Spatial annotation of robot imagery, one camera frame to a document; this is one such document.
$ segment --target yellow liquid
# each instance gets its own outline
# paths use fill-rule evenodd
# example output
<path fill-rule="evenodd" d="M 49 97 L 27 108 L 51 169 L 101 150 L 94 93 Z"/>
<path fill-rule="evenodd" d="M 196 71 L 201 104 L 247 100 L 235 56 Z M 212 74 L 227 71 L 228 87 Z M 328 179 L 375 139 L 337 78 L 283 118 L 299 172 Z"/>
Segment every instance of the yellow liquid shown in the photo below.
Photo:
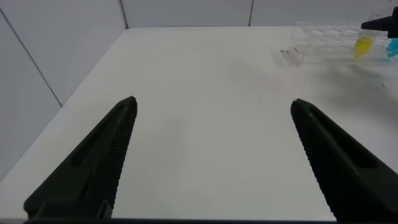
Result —
<path fill-rule="evenodd" d="M 373 41 L 366 37 L 359 38 L 354 46 L 354 58 L 361 58 L 365 55 L 372 47 Z"/>

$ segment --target blue liquid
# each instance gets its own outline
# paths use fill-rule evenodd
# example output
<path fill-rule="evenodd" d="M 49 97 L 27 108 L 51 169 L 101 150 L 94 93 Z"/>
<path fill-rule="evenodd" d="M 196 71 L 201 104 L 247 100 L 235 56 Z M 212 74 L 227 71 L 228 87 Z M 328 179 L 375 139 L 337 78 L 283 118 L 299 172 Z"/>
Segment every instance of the blue liquid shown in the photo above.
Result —
<path fill-rule="evenodd" d="M 391 40 L 390 44 L 386 48 L 386 51 L 387 51 L 387 56 L 389 58 L 392 58 L 398 54 L 398 39 L 397 38 Z"/>

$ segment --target white table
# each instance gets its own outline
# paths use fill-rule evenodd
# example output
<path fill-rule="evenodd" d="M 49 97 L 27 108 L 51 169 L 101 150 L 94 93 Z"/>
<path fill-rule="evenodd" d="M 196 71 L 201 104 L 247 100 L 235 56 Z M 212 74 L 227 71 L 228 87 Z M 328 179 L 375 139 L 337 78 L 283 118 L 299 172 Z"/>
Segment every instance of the white table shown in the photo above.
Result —
<path fill-rule="evenodd" d="M 314 103 L 398 170 L 395 80 L 386 78 L 395 68 L 290 67 L 279 50 L 291 31 L 125 31 L 0 182 L 0 217 L 26 217 L 24 200 L 132 95 L 138 115 L 113 217 L 335 220 L 290 104 Z"/>

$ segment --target white wall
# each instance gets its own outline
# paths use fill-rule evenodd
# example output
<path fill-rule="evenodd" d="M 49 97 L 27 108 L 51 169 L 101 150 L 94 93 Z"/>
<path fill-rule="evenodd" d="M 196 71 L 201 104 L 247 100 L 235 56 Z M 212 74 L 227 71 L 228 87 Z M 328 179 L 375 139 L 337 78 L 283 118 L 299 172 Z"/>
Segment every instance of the white wall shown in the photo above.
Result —
<path fill-rule="evenodd" d="M 254 0 L 252 26 L 294 26 L 297 21 L 366 21 L 387 0 Z"/>
<path fill-rule="evenodd" d="M 0 14 L 0 180 L 60 105 Z"/>
<path fill-rule="evenodd" d="M 119 0 L 1 0 L 62 104 L 125 29 Z"/>
<path fill-rule="evenodd" d="M 132 27 L 247 26 L 251 0 L 123 0 Z"/>

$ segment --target white surface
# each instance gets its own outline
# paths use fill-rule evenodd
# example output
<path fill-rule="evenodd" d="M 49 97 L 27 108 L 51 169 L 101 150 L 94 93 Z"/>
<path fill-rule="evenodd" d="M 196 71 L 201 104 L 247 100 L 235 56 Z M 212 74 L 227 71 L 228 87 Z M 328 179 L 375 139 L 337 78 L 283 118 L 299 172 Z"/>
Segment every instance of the white surface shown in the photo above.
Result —
<path fill-rule="evenodd" d="M 252 26 L 295 26 L 297 21 L 367 21 L 387 0 L 254 0 Z"/>
<path fill-rule="evenodd" d="M 125 31 L 0 182 L 0 217 L 26 217 L 24 200 L 133 95 L 138 115 L 113 217 L 334 220 L 290 104 L 298 97 L 315 103 L 397 171 L 396 81 L 376 69 L 290 68 L 279 49 L 291 32 Z M 396 75 L 396 68 L 382 72 Z"/>
<path fill-rule="evenodd" d="M 0 180 L 59 109 L 0 14 Z"/>
<path fill-rule="evenodd" d="M 124 30 L 119 0 L 2 0 L 0 7 L 62 104 Z"/>
<path fill-rule="evenodd" d="M 123 0 L 129 27 L 247 26 L 251 0 Z"/>

